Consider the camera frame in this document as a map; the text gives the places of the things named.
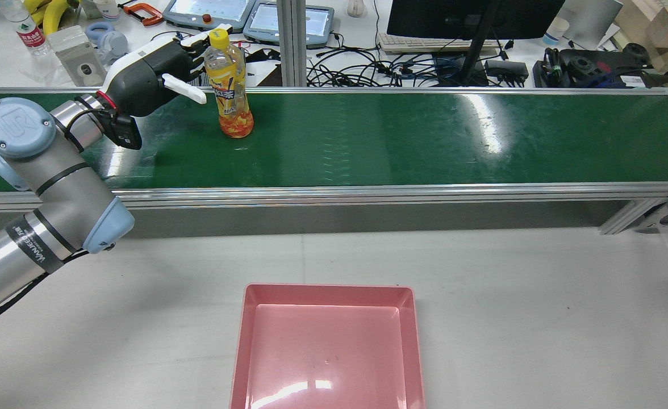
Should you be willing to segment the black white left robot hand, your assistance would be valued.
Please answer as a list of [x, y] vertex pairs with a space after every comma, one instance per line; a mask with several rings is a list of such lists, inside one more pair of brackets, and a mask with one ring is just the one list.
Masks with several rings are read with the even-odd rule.
[[147, 116], [178, 95], [204, 105], [207, 97], [191, 81], [204, 72], [210, 31], [185, 39], [157, 38], [116, 60], [96, 98], [106, 108]]

